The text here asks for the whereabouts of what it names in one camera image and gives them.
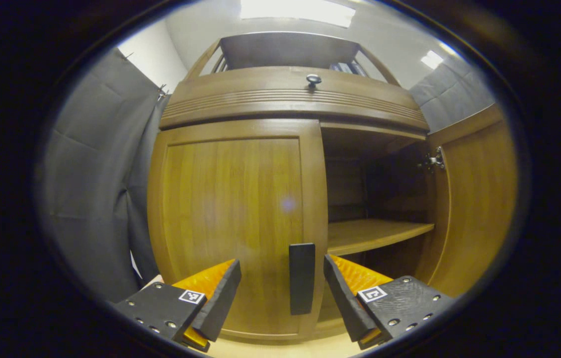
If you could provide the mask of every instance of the wooden cabinet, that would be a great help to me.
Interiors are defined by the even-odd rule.
[[[271,48],[297,35],[252,36]],[[162,116],[148,214],[165,282],[240,259],[242,281],[221,336],[249,342],[344,333],[323,278],[325,253],[393,277],[412,274],[448,295],[472,287],[503,243],[516,197],[516,156],[500,109],[428,135],[383,64],[376,67],[386,81],[326,68],[358,52],[375,62],[360,45],[321,39],[328,45],[305,63],[256,55],[246,35],[237,37],[201,56]],[[335,43],[344,51],[338,57]],[[219,48],[212,72],[200,76]],[[322,83],[310,88],[309,73]],[[444,169],[418,168],[437,147]],[[293,243],[316,245],[305,315],[290,314]]]

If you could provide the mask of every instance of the white wall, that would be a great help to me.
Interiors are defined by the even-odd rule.
[[[174,46],[190,68],[217,39],[258,31],[300,31],[325,34],[361,43],[387,65],[404,88],[410,88],[432,70],[420,59],[428,50],[448,54],[439,41],[383,4],[335,0],[356,9],[348,29],[328,23],[285,18],[240,19],[240,0],[201,0],[167,16]],[[369,71],[377,78],[376,71]]]
[[[153,23],[117,46],[128,61],[155,82],[166,85],[164,91],[172,93],[187,74],[187,68],[173,45],[165,20]]]

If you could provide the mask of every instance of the gray curtain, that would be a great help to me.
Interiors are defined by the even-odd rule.
[[[167,103],[158,98],[155,84],[115,48],[68,98],[44,157],[53,236],[83,283],[109,301],[158,274],[146,214],[148,168]]]
[[[494,97],[464,60],[449,56],[410,90],[431,132],[471,116],[494,103]]]

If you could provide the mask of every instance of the decorative groove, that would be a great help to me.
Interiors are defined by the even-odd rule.
[[[421,111],[400,104],[369,98],[351,93],[333,91],[309,91],[303,89],[249,90],[210,95],[203,98],[171,102],[163,112],[163,118],[186,115],[201,109],[215,109],[237,104],[260,104],[262,102],[302,102],[322,104],[342,104],[364,109],[373,109],[400,115],[425,123]]]

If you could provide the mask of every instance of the wooden shelf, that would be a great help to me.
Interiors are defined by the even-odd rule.
[[[328,225],[328,253],[346,255],[384,247],[428,233],[435,224],[367,218]]]

